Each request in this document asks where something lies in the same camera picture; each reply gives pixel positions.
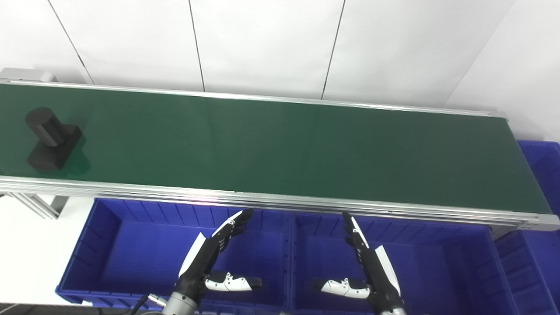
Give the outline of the left white-black robot hand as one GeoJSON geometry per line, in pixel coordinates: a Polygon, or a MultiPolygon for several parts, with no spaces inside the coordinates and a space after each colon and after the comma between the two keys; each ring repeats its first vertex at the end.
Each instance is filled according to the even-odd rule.
{"type": "Polygon", "coordinates": [[[219,255],[233,237],[244,233],[253,214],[253,209],[243,209],[226,219],[210,237],[199,233],[185,257],[182,273],[174,287],[173,292],[181,300],[200,301],[207,291],[244,292],[262,288],[260,278],[213,270],[219,255]]]}

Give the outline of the right white-black robot hand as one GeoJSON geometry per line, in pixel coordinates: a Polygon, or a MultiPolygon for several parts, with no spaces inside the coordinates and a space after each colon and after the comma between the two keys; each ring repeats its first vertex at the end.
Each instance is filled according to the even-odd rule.
{"type": "Polygon", "coordinates": [[[366,300],[375,315],[405,315],[405,303],[394,267],[384,246],[370,247],[356,221],[348,212],[342,213],[345,241],[354,249],[365,280],[316,278],[313,288],[328,294],[366,300]]]}

